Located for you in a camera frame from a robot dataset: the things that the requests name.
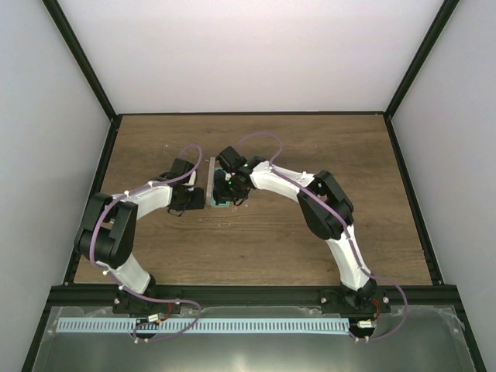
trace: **floor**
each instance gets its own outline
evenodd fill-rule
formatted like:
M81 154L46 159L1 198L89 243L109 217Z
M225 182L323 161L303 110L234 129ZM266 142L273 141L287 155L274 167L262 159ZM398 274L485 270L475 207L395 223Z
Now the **floor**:
M168 171L189 143L208 159L245 135L268 131L284 141L275 162L295 171L330 171L355 206L355 230L367 266L400 284L431 284L422 248L381 115L125 116L102 191L136 188ZM238 151L269 158L277 144L252 138ZM194 150L184 155L195 162ZM155 211L138 221L133 254L163 284L339 284L329 248L312 235L297 203L252 191L239 207ZM106 282L85 258L75 282Z

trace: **white ventilation grille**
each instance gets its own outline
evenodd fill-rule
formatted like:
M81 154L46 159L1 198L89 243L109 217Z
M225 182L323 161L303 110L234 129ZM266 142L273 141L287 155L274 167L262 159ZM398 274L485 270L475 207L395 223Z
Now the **white ventilation grille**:
M190 319L168 319L157 325L145 325L140 333L175 333ZM348 319L200 319L188 333L308 333L347 335ZM128 318L60 318L57 332L62 333L129 333L136 319Z

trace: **white panel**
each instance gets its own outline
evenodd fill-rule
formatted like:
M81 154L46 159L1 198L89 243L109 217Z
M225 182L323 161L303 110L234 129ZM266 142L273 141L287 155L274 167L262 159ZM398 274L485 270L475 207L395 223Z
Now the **white panel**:
M0 370L60 284L108 121L41 1L0 2Z
M61 0L118 112L386 109L441 0Z
M436 256L496 370L496 3L460 2L394 127Z

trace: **wooden table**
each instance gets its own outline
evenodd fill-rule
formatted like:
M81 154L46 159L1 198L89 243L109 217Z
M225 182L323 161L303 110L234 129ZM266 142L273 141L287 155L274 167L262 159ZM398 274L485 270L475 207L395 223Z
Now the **wooden table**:
M208 159L246 134L277 134L275 162L295 171L330 171L355 206L357 240L368 267L401 284L431 284L384 120L380 115L135 115L125 116L102 191L138 187L168 171L189 143L203 149L198 185L206 189ZM269 158L277 143L248 140L246 158ZM195 162L197 153L185 157ZM328 284L339 271L327 245L305 224L299 205L251 191L240 207L157 210L138 221L133 253L164 284ZM75 281L106 282L85 258Z

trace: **black frame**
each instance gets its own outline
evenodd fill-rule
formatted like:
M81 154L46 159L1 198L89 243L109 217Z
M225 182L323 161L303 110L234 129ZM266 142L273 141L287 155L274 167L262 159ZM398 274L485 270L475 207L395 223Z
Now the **black frame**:
M408 297L411 305L452 305L455 308L459 319L465 324L463 332L470 354L476 367L477 372L486 371L477 342L472 333L470 323L458 294L456 286L444 284L443 276L436 260L436 255L429 239L429 234L425 227L422 213L415 197L415 191L408 175L401 148L394 133L392 118L399 105L406 96L408 89L415 80L429 52L433 48L444 26L450 19L451 14L459 0L445 0L439 9L432 25L425 35L422 44L415 54L410 66L401 80L397 91L394 93L391 103L386 112L218 112L218 113L157 113L153 115L382 115L389 134L394 155L398 164L401 179L405 186L406 195L413 219L417 228L418 237L425 255L425 261L429 269L432 280L431 286L404 286L402 287ZM102 85L100 84L95 71L90 65L74 31L71 28L62 8L57 0L43 0L46 9L50 13L53 21L60 30L67 46L72 52L75 60L79 64L81 71L88 80L95 96L100 101L110 121L110 128L107 139L102 151L102 156L95 173L95 179L91 186L90 195L100 191L105 177L107 166L109 165L110 156L114 147L115 139L119 131L123 114L116 114L112 107ZM124 115L152 115L152 114L124 114ZM64 284L54 286L50 290L46 306L41 315L39 325L33 337L33 342L26 356L26 361L22 371L31 371L36 359L40 342L47 325L48 317L52 307L56 306L115 306L114 299L118 294L115 285L111 284L75 284L74 275L78 268L80 255L73 252L71 260L64 276ZM191 298L198 301L201 305L206 306L223 306L223 305L291 305L291 306L321 306L320 298L322 293L335 291L338 288L333 286L167 286L158 285L159 293L181 293L182 298ZM379 293L385 293L390 299L390 305L401 305L402 300L399 293L394 287L378 287Z

